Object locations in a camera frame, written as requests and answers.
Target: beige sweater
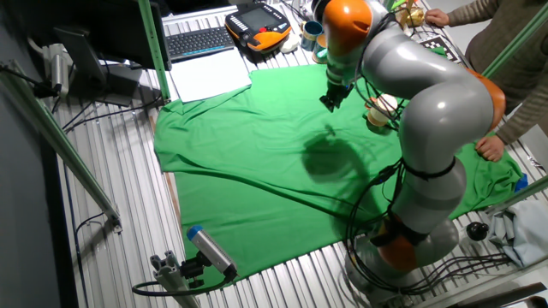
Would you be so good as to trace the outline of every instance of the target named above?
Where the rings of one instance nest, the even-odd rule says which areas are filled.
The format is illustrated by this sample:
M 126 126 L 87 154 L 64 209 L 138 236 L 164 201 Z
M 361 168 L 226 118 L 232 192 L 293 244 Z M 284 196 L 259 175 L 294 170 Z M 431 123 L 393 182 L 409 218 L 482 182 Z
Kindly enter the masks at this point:
M 545 5 L 546 0 L 476 0 L 449 13 L 450 26 L 487 21 L 466 50 L 466 58 L 483 72 Z M 506 95 L 506 114 L 523 105 L 500 127 L 497 136 L 510 144 L 548 113 L 548 22 L 508 60 L 491 80 Z

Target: blue cap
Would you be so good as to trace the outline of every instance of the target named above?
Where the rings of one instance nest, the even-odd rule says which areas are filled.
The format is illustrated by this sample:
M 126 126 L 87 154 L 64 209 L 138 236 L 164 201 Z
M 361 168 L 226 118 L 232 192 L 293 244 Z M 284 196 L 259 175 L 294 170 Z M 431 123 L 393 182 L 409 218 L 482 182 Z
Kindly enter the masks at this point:
M 198 232 L 201 231 L 201 230 L 203 230 L 203 228 L 200 225 L 195 225 L 195 226 L 190 227 L 190 229 L 187 231 L 188 239 L 190 241 L 192 241 L 194 236 L 196 236 L 196 234 L 198 234 Z

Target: human hand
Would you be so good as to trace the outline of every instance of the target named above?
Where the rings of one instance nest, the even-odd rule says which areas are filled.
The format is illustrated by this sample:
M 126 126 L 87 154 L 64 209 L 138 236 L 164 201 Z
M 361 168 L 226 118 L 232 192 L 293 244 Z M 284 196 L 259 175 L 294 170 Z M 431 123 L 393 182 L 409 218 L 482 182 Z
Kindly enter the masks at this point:
M 504 154 L 504 142 L 497 135 L 484 137 L 476 144 L 476 151 L 483 158 L 498 162 Z
M 445 27 L 449 25 L 449 16 L 441 9 L 430 9 L 426 11 L 425 21 L 438 27 Z

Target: cup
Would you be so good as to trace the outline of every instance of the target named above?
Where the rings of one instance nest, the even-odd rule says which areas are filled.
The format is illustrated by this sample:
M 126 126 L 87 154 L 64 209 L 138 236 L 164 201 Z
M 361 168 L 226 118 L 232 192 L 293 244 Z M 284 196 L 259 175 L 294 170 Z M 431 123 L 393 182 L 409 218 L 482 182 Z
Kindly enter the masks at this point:
M 381 95 L 374 103 L 378 109 L 388 115 L 392 115 L 397 108 L 397 99 L 388 94 Z M 388 118 L 383 113 L 376 108 L 371 108 L 367 114 L 367 120 L 376 127 L 383 127 L 388 122 Z
M 317 21 L 301 23 L 302 40 L 301 47 L 304 50 L 312 51 L 316 45 L 316 38 L 324 32 L 324 28 Z
M 312 59 L 319 64 L 327 63 L 327 37 L 325 33 L 316 38 L 316 45 L 312 50 Z

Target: black knob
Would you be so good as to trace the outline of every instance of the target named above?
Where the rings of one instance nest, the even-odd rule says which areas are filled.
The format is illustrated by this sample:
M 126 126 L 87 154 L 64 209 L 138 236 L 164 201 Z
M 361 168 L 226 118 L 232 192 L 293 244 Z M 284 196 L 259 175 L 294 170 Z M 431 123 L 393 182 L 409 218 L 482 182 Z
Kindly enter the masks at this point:
M 466 227 L 466 234 L 471 240 L 480 241 L 487 237 L 489 225 L 481 222 L 472 222 Z

